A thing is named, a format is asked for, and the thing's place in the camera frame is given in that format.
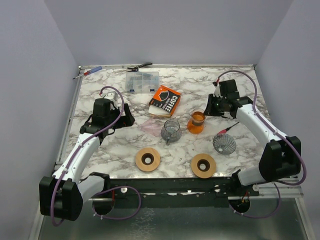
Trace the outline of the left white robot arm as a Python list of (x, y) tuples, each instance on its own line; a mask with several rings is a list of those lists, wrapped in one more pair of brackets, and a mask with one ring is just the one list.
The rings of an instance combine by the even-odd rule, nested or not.
[(134, 122), (128, 104), (117, 107), (113, 99), (96, 99), (93, 112), (81, 126), (76, 144), (65, 162), (51, 177), (44, 176), (39, 182), (40, 213), (53, 219), (75, 221), (83, 204), (110, 185), (109, 176), (103, 173), (92, 173), (81, 182), (87, 163), (105, 137), (116, 129), (131, 127)]

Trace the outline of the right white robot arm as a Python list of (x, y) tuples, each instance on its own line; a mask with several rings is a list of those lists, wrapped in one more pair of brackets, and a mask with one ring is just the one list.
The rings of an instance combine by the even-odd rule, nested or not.
[(214, 84), (204, 114), (224, 117), (225, 113), (245, 125), (264, 148), (257, 166), (239, 171), (236, 179), (242, 186), (269, 183), (301, 172), (301, 141), (279, 131), (257, 109), (248, 96), (240, 96), (235, 80)]

